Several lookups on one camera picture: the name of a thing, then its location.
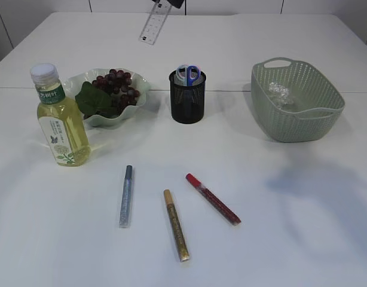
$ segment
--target basket handle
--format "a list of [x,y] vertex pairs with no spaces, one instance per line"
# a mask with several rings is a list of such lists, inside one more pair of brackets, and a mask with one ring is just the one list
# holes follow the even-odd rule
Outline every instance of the basket handle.
[[[327,113],[324,116],[321,117],[307,117],[307,114],[309,113],[314,113],[314,112],[325,112]],[[331,108],[313,108],[313,109],[308,109],[304,112],[297,112],[294,114],[294,116],[296,118],[298,118],[299,120],[309,120],[309,119],[321,119],[321,118],[328,118],[331,115],[336,114],[338,111],[336,109],[331,109]]]
[[290,58],[286,58],[286,57],[276,57],[276,58],[272,58],[272,59],[270,59],[270,60],[267,60],[267,61],[264,61],[264,62],[262,62],[261,63],[261,65],[263,66],[263,68],[265,68],[265,69],[272,69],[272,68],[267,68],[265,65],[266,64],[268,64],[268,63],[271,63],[271,62],[275,62],[275,61],[285,61],[285,62],[289,62],[290,63],[290,65],[288,65],[288,66],[291,66],[291,65],[293,65],[294,63],[295,63],[295,61],[294,60],[292,60],[292,59],[290,59]]

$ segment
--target transparent ruler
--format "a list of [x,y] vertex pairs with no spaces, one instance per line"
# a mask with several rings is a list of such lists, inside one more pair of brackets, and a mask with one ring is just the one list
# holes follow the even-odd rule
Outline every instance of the transparent ruler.
[[168,0],[155,0],[155,4],[142,29],[139,40],[154,45],[171,9],[172,5]]

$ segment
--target wavy bowl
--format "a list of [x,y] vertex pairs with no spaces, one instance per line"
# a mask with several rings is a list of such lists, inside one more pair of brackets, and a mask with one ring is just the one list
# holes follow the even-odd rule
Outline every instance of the wavy bowl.
[[[116,70],[123,70],[124,72],[131,73],[132,84],[130,86],[140,92],[137,105],[127,106],[123,110],[121,115],[119,115],[117,118],[105,118],[101,115],[92,115],[90,118],[84,120],[85,123],[93,127],[114,126],[118,124],[120,121],[132,117],[134,113],[137,111],[137,109],[146,103],[146,92],[150,89],[150,84],[147,82],[147,80],[141,77],[139,74],[124,68],[118,68]],[[93,80],[97,78],[97,76],[99,75],[105,76],[108,73],[109,69],[92,69],[86,73],[69,78],[68,80],[65,81],[65,83],[63,83],[65,95],[67,97],[75,99],[75,96],[81,91],[81,87],[84,82],[88,81],[91,83]]]

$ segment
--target green basket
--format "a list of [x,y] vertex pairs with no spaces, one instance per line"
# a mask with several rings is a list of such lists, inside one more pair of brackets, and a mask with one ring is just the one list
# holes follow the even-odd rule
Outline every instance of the green basket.
[[[273,61],[288,66],[266,68]],[[270,83],[290,90],[294,105],[279,108],[271,101]],[[251,94],[258,120],[279,142],[306,142],[322,138],[344,109],[344,99],[314,66],[288,58],[273,58],[256,64],[251,76]]]

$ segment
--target pen holder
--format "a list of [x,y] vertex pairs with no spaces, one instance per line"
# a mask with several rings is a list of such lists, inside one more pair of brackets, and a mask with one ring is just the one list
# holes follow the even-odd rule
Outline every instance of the pen holder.
[[[197,72],[192,71],[192,78],[196,76]],[[201,72],[192,86],[185,86],[184,82],[177,77],[176,71],[170,74],[169,80],[173,119],[181,124],[194,124],[200,121],[205,108],[206,75],[204,72]]]

